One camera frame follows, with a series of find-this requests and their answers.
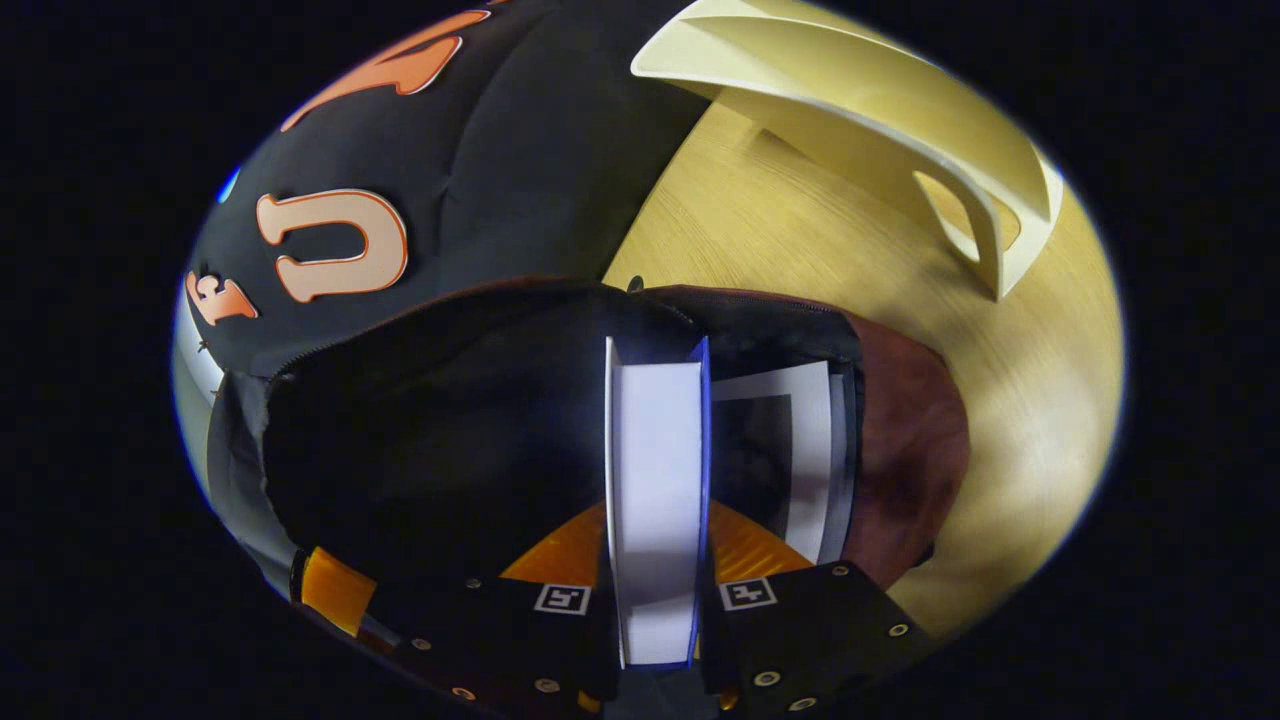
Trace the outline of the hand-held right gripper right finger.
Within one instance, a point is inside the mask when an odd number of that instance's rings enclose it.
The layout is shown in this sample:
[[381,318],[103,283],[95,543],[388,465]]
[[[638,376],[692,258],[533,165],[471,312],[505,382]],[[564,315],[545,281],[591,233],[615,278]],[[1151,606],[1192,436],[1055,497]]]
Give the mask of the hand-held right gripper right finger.
[[713,503],[698,653],[722,715],[813,715],[923,660],[934,641],[859,566],[815,564]]

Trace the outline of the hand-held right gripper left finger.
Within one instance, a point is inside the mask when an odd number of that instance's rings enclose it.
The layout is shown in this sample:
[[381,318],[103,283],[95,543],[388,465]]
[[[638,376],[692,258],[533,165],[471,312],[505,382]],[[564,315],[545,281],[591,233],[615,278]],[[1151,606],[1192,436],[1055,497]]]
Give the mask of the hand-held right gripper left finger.
[[483,715],[598,715],[618,696],[614,592],[596,503],[497,577],[381,582],[396,665]]

